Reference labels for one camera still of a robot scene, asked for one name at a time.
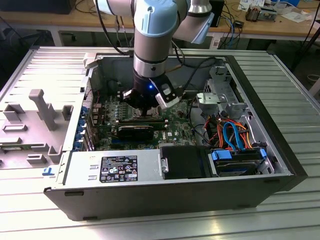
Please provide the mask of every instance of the motherboard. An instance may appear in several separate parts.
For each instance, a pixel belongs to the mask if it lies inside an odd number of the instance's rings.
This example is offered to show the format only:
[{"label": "motherboard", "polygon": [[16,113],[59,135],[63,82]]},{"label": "motherboard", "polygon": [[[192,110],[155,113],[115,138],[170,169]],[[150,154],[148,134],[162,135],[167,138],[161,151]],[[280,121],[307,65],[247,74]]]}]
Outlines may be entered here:
[{"label": "motherboard", "polygon": [[142,116],[116,96],[92,108],[97,132],[96,151],[158,149],[165,145],[195,145],[195,133],[187,118],[188,105],[182,100],[172,108],[150,109]]}]

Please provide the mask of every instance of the green circuit board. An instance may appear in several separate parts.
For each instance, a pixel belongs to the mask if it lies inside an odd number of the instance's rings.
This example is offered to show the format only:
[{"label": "green circuit board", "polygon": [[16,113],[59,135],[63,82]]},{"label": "green circuit board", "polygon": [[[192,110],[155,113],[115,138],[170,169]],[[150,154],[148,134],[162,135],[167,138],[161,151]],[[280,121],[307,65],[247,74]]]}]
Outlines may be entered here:
[{"label": "green circuit board", "polygon": [[[97,151],[109,150],[143,150],[158,149],[159,145],[173,144],[176,146],[195,145],[196,139],[191,131],[191,126],[187,118],[187,101],[182,100],[172,108],[161,110],[153,108],[150,110],[154,118],[165,120],[162,126],[165,129],[157,129],[157,125],[153,126],[155,131],[153,139],[148,141],[121,141],[117,138],[117,129],[119,121],[135,119],[139,115],[139,110],[132,108],[126,103],[120,103],[116,97],[110,97],[101,109],[104,115],[104,124],[96,124],[95,127],[99,133],[99,142],[97,143]],[[152,126],[147,122],[142,125]]]}]

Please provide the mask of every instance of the blue clip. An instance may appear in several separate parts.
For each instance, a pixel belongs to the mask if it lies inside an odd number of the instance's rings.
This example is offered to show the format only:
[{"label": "blue clip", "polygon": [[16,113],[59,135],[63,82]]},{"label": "blue clip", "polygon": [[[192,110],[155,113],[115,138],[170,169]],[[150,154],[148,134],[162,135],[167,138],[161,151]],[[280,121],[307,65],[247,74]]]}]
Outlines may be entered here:
[{"label": "blue clip", "polygon": [[78,133],[81,133],[83,130],[84,130],[84,129],[83,129],[83,127],[81,127],[81,126],[77,126],[77,127],[76,127],[76,131],[77,131]]},{"label": "blue clip", "polygon": [[78,121],[79,126],[83,126],[83,125],[85,125],[85,123],[86,123],[86,121],[83,119],[79,119],[79,121]]},{"label": "blue clip", "polygon": [[42,176],[54,176],[54,175],[55,173],[53,172],[52,167],[45,167],[43,169]]},{"label": "blue clip", "polygon": [[213,151],[213,153],[211,153],[211,156],[213,161],[232,159],[232,156],[229,150],[215,150]]},{"label": "blue clip", "polygon": [[266,153],[266,151],[265,151],[263,148],[260,149],[260,154],[261,154],[261,157],[262,157],[263,159],[266,159],[266,158],[267,158],[267,153]]},{"label": "blue clip", "polygon": [[81,114],[87,114],[88,113],[88,108],[86,108],[85,106],[81,107]]},{"label": "blue clip", "polygon": [[76,141],[78,141],[78,140],[82,139],[82,135],[81,134],[76,134],[74,139]]},{"label": "blue clip", "polygon": [[75,147],[75,148],[80,148],[81,147],[81,143],[80,142],[78,142],[78,141],[75,141],[74,143],[73,143],[73,147]]}]

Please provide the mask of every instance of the aluminum extrusion table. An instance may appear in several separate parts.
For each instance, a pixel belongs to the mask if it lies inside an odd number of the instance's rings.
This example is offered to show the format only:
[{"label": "aluminum extrusion table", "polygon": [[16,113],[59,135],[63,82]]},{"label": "aluminum extrusion table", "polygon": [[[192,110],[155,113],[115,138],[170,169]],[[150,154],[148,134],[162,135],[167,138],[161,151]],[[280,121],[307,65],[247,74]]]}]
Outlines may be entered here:
[{"label": "aluminum extrusion table", "polygon": [[[0,110],[12,101],[30,104],[34,86],[51,91],[54,106],[72,104],[85,76],[85,53],[111,48],[40,47],[30,50],[0,93]],[[211,50],[186,49],[207,55]],[[42,168],[0,170],[0,238],[8,239],[319,239],[320,106],[275,56],[265,51],[216,50],[233,55],[309,178],[257,208],[99,221],[72,221],[44,194],[51,178]]]}]

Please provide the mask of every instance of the light blue robot arm cap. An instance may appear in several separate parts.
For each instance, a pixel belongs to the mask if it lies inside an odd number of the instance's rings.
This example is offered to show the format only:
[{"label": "light blue robot arm cap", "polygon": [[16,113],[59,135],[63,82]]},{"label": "light blue robot arm cap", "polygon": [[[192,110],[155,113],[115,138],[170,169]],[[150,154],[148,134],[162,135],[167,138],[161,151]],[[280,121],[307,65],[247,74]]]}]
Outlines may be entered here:
[{"label": "light blue robot arm cap", "polygon": [[162,37],[176,26],[177,11],[175,0],[137,0],[135,27],[147,37]]},{"label": "light blue robot arm cap", "polygon": [[99,5],[99,10],[101,12],[113,15],[113,13],[109,7],[108,0],[98,0],[98,5]]},{"label": "light blue robot arm cap", "polygon": [[208,19],[204,23],[200,32],[195,36],[195,38],[191,42],[192,44],[202,44],[205,41],[205,38],[207,36],[207,33],[208,33],[209,28],[211,26],[211,23],[214,19],[214,16],[215,15],[213,13],[210,14],[210,16],[208,17]]}]

